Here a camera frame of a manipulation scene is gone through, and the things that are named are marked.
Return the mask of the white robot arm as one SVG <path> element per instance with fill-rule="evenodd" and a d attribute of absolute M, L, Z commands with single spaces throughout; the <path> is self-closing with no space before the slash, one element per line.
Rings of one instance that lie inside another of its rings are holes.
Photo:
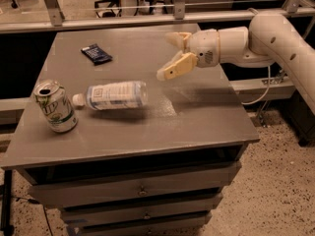
<path fill-rule="evenodd" d="M 315 49 L 283 15 L 261 12 L 248 27 L 170 32 L 165 38 L 179 51 L 157 71 L 160 81 L 172 80 L 196 67 L 230 63 L 262 68 L 276 63 L 315 113 Z"/>

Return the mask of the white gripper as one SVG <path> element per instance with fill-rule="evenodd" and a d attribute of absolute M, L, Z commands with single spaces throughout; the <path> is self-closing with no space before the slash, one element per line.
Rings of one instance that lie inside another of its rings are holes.
<path fill-rule="evenodd" d="M 159 81 L 172 80 L 191 72 L 196 65 L 200 68 L 215 67 L 219 63 L 219 32 L 215 29 L 191 32 L 168 32 L 165 40 L 180 50 L 185 50 L 188 41 L 189 51 L 179 51 L 162 68 L 157 70 Z"/>

